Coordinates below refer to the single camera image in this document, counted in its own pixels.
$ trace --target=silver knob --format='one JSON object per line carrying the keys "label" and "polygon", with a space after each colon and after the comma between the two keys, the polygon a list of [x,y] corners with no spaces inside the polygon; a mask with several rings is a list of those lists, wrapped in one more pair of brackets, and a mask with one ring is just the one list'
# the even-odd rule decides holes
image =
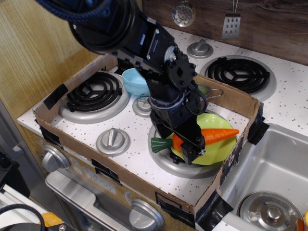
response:
{"label": "silver knob", "polygon": [[42,166],[47,172],[54,172],[59,168],[66,169],[71,166],[68,159],[51,145],[46,145],[44,153]]}
{"label": "silver knob", "polygon": [[133,111],[136,115],[145,118],[150,117],[151,106],[148,102],[149,96],[149,93],[144,93],[134,101]]}
{"label": "silver knob", "polygon": [[277,223],[277,220],[281,217],[281,212],[276,207],[270,207],[267,210],[267,216],[268,216],[268,220],[272,224],[275,224],[275,223]]}
{"label": "silver knob", "polygon": [[150,231],[164,224],[162,215],[151,205],[135,198],[131,203],[129,221],[137,231]]}
{"label": "silver knob", "polygon": [[124,153],[130,145],[128,134],[120,129],[112,128],[99,135],[96,141],[97,149],[107,156],[117,156]]}
{"label": "silver knob", "polygon": [[188,46],[187,54],[195,59],[205,59],[213,54],[213,48],[204,39]]}

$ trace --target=green plate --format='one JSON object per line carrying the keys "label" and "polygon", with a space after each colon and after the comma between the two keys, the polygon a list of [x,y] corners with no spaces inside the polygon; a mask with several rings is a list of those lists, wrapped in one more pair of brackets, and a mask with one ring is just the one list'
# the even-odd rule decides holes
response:
{"label": "green plate", "polygon": [[[232,128],[229,122],[218,115],[203,113],[197,117],[197,124],[201,128]],[[199,165],[211,165],[217,162],[224,161],[232,148],[236,144],[236,136],[230,137],[226,140],[219,141],[210,145],[205,145],[206,153],[195,159],[192,163]],[[176,151],[173,147],[172,152],[183,159],[183,154]]]}

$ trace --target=cardboard box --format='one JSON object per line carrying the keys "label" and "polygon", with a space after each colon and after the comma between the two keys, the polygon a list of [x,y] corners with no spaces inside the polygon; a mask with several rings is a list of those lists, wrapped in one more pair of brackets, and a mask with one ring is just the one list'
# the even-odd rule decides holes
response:
{"label": "cardboard box", "polygon": [[213,192],[219,188],[223,180],[225,179],[230,167],[236,161],[240,149],[248,139],[249,131],[252,126],[255,126],[256,121],[259,121],[259,117],[262,117],[261,102],[254,97],[246,94],[236,88],[229,85],[220,83],[218,81],[198,75],[195,80],[198,83],[209,85],[211,88],[223,89],[224,94],[218,98],[209,99],[210,102],[225,107],[231,111],[237,112],[247,118],[249,122],[238,139],[233,150],[224,161],[222,167],[214,177],[212,184],[205,190],[203,195],[199,198],[197,204],[189,205],[182,201],[180,198],[176,198],[168,193],[163,192],[154,185],[144,181],[137,175],[129,172],[122,166],[115,163],[112,158],[106,157],[95,149],[83,144],[82,142],[74,139],[69,134],[61,131],[60,129],[51,125],[51,121],[59,112],[59,101],[71,92],[74,88],[79,86],[82,82],[92,76],[95,72],[101,70],[104,66],[109,70],[116,66],[116,58],[111,55],[99,56],[93,62],[88,64],[85,68],[72,76],[67,82],[62,84],[56,91],[54,91],[35,111],[35,117],[40,127],[47,131],[48,134],[58,139],[58,143],[55,143],[59,147],[67,147],[74,152],[84,156],[88,160],[95,159],[99,163],[103,163],[105,167],[115,172],[121,183],[129,186],[136,192],[145,197],[157,201],[157,193],[163,196],[165,202],[172,204],[173,202],[180,205],[180,209],[188,214],[192,214],[196,218],[198,211],[204,209],[204,206]]}

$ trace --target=stainless steel sink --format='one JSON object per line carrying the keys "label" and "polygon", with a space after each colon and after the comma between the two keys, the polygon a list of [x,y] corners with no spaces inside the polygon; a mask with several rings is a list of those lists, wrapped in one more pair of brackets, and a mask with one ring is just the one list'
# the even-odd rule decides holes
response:
{"label": "stainless steel sink", "polygon": [[270,124],[257,145],[244,145],[239,164],[231,168],[220,190],[234,215],[244,198],[259,191],[280,194],[304,214],[308,210],[308,137]]}

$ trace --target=hanging ladle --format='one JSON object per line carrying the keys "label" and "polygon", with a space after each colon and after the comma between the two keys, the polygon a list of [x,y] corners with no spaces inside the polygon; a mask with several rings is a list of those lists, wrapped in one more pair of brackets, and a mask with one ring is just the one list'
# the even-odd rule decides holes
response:
{"label": "hanging ladle", "polygon": [[187,0],[179,2],[172,11],[173,21],[180,27],[190,26],[195,16],[194,7]]}

